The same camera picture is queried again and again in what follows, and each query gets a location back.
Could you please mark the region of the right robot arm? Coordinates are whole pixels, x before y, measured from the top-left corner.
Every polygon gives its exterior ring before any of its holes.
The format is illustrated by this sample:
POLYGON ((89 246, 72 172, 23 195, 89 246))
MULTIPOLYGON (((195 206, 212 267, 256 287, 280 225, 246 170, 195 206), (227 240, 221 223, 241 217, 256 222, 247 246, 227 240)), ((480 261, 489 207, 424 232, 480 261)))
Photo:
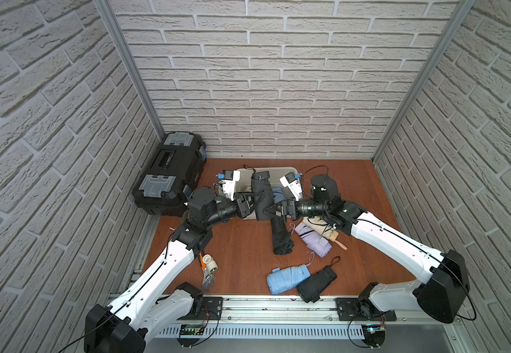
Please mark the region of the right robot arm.
POLYGON ((289 172, 280 178, 292 197, 278 208, 283 217, 321 218, 326 225, 363 241, 403 266, 415 279, 391 285, 372 282, 358 297, 356 311, 367 320, 391 310, 423 311, 432 319, 450 324, 462 304, 470 299, 464 257, 454 250, 441 252, 385 224, 361 205, 343 200, 337 183, 326 174, 311 178, 306 199, 301 176, 289 172))

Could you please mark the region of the light blue umbrella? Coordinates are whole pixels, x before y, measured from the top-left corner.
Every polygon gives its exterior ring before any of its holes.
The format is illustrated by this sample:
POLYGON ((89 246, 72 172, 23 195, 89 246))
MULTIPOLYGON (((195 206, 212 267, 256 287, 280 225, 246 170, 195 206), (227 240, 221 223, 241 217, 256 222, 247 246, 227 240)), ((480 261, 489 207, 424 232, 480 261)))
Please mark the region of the light blue umbrella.
POLYGON ((274 269, 267 275, 267 285, 272 295, 283 294, 292 290, 299 284, 310 278, 308 267, 313 263, 316 254, 311 252, 309 262, 300 266, 291 266, 285 269, 274 269))
POLYGON ((282 187, 275 187, 275 188, 272 188, 272 192, 273 192, 273 202, 274 204, 278 204, 284 200, 286 200, 286 196, 283 192, 283 188, 282 187))

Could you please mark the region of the white plastic storage box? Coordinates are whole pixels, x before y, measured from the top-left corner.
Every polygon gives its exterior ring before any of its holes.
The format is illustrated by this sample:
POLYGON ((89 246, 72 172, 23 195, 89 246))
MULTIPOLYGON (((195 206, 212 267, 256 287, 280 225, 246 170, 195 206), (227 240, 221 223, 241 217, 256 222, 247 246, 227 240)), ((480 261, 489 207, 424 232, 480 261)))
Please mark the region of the white plastic storage box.
MULTIPOLYGON (((240 171, 240 181, 236 183, 236 189, 235 193, 239 192, 251 192, 251 177, 253 174, 252 169, 238 169, 240 171)), ((282 187, 280 183, 280 178, 284 176, 285 174, 289 172, 298 173, 297 169, 293 167, 273 167, 273 168, 259 168, 255 170, 256 172, 260 171, 268 171, 270 173, 270 185, 271 188, 275 187, 282 187)), ((286 196, 286 199, 295 199, 293 195, 291 194, 290 190, 288 188, 283 188, 283 192, 286 196)))

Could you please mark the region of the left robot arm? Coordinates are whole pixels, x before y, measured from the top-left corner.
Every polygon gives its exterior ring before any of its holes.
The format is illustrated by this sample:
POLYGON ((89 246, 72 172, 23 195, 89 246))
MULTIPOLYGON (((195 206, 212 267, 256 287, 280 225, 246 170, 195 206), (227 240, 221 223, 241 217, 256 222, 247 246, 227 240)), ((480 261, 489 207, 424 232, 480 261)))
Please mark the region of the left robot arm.
POLYGON ((181 225, 170 235, 157 260, 123 294, 86 316, 85 352, 143 352, 162 329, 200 311, 203 293, 184 283, 163 299, 164 291, 198 258, 220 223, 249 216, 258 203, 253 193, 219 197, 209 187, 192 192, 181 225))

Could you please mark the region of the lilac umbrella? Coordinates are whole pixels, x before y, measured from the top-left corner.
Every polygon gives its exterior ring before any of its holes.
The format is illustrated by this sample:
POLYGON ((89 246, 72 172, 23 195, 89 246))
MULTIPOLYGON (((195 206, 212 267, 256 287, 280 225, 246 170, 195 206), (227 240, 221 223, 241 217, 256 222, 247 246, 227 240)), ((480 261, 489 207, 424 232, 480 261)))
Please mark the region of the lilac umbrella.
POLYGON ((332 250, 330 242, 304 222, 295 226, 294 232, 314 254, 321 258, 324 258, 332 250))

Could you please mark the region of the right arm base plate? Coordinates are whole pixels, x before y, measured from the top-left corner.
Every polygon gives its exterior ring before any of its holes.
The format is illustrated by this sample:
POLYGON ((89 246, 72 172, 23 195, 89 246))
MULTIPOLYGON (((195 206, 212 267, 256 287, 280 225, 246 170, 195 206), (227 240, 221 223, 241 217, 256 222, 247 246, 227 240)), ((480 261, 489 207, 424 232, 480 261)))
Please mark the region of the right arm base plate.
POLYGON ((335 298, 336 311, 341 322, 350 321, 380 321, 396 322, 397 316, 394 310, 380 311, 368 299, 358 297, 335 298))

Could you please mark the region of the light blue umbrella front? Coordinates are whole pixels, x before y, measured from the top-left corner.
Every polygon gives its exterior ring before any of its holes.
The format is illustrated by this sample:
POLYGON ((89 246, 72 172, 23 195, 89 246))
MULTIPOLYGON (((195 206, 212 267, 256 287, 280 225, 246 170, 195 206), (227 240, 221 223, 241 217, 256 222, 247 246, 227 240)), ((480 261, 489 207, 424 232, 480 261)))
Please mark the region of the light blue umbrella front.
POLYGON ((310 278, 308 267, 313 263, 316 254, 311 252, 309 262, 300 266, 291 266, 285 269, 274 269, 267 275, 267 285, 272 295, 283 294, 292 290, 299 284, 310 278))

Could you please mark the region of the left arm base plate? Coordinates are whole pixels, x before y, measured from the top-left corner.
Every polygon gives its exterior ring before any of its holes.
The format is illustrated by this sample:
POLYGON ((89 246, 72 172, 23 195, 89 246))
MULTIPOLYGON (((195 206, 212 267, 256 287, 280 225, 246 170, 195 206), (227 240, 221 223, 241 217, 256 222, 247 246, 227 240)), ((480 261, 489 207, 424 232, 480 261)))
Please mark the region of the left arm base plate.
POLYGON ((200 304, 195 304, 192 310, 178 320, 202 321, 209 318, 210 321, 220 320, 223 311, 223 297, 204 297, 200 304))

